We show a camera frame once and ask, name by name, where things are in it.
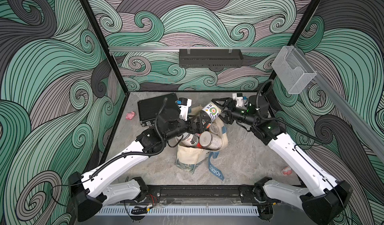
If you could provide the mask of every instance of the pink crumpled paper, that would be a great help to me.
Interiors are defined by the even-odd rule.
[[[292,168],[288,166],[288,167],[284,168],[283,170],[281,170],[281,173],[283,175],[290,175],[290,174],[292,174]]]
[[[128,120],[132,120],[132,118],[135,116],[135,112],[132,111],[132,112],[128,112],[127,113],[127,116],[125,117],[125,119],[128,119]]]

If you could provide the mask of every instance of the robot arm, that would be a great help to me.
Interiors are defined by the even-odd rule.
[[[278,199],[303,209],[307,215],[318,224],[328,224],[338,215],[348,203],[351,196],[351,186],[336,179],[324,171],[313,161],[284,129],[275,121],[263,122],[252,112],[253,96],[248,98],[247,110],[237,106],[240,100],[231,98],[213,99],[213,103],[221,106],[225,117],[219,116],[225,123],[233,121],[251,125],[256,137],[280,155],[288,165],[302,179],[306,188],[278,183],[270,178],[264,178],[255,184],[255,197],[259,201]],[[262,114],[266,114],[268,103],[264,100]],[[167,109],[158,116],[158,128],[166,140],[179,136],[184,132],[201,133],[205,130],[206,120],[199,116],[188,116],[186,113],[191,105],[190,99],[179,104],[180,111]],[[159,151],[161,139],[155,128],[150,127],[143,131],[136,140],[121,151],[117,156],[126,152],[153,152]],[[85,172],[74,173],[69,177],[71,185],[71,198],[75,204],[78,221],[82,222],[92,217],[103,206],[121,200],[135,200],[141,202],[145,199],[148,187],[138,177],[122,184],[110,185],[112,181],[125,173],[132,166],[148,159],[145,155],[127,155],[120,159],[111,158],[99,167]]]

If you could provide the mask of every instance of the wavy patterned wall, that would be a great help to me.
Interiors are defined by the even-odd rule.
[[[265,46],[288,43],[311,0],[89,0],[110,46]],[[115,53],[129,90],[254,90],[275,54],[242,68],[180,68],[177,53]]]
[[[73,223],[51,188],[98,164],[124,98],[79,1],[0,0],[0,78],[1,224]]]
[[[384,140],[383,24],[384,0],[321,0],[297,46]],[[384,165],[370,144],[359,139],[316,83],[288,95],[277,78],[274,92],[276,116],[323,140],[325,146],[304,146],[306,152],[354,188],[347,212],[334,223],[382,225]],[[287,130],[297,142],[314,144]]]

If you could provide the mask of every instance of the black box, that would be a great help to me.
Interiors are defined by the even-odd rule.
[[[240,49],[191,49],[188,54],[187,49],[180,49],[180,67],[241,67],[244,61]]]
[[[176,104],[176,93],[140,100],[137,102],[137,108],[139,110],[140,124],[143,127],[154,124],[156,113],[159,112],[161,105],[163,104],[164,97],[168,98],[165,109],[173,108],[175,110],[179,110],[179,107]]]

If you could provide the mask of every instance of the clear plastic holder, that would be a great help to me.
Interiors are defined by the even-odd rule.
[[[294,46],[284,46],[272,63],[288,94],[299,94],[316,76],[304,53]]]

